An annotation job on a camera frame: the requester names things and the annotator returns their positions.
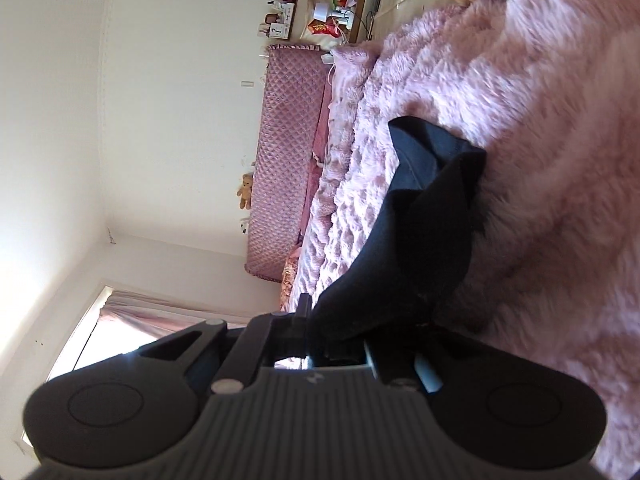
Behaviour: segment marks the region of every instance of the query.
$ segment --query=pink fluffy blanket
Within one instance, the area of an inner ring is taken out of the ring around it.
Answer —
[[[292,299],[369,235],[415,115],[488,152],[486,216],[440,323],[570,373],[605,401],[594,464],[640,466],[640,0],[479,0],[335,52],[330,161]]]

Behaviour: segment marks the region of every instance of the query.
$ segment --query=pink curtain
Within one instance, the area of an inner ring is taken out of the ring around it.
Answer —
[[[224,319],[229,328],[245,326],[249,319],[243,316],[229,316],[207,310],[184,308],[171,301],[158,300],[115,290],[100,310],[100,320],[118,320],[133,328],[161,338],[178,332],[207,319]]]

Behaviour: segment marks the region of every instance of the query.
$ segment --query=red snack bag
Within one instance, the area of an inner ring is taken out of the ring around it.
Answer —
[[[326,23],[320,20],[313,20],[306,28],[312,34],[328,34],[334,38],[340,38],[341,36],[340,29],[331,16],[327,18]]]

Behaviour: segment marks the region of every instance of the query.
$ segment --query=bed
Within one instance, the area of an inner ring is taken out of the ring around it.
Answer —
[[[245,269],[279,282],[318,189],[331,85],[319,47],[276,44],[268,52]]]
[[[414,115],[488,152],[484,234],[442,325],[567,372],[604,400],[594,464],[639,467],[640,0],[480,0],[334,52],[328,156],[288,310],[359,254]]]

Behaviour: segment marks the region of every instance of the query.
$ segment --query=round black pad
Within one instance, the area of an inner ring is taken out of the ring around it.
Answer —
[[[176,444],[197,416],[175,362],[126,354],[43,384],[27,402],[24,427],[41,459],[113,468]]]
[[[590,456],[606,412],[588,386],[502,354],[460,364],[430,406],[459,446],[488,462],[546,470]]]

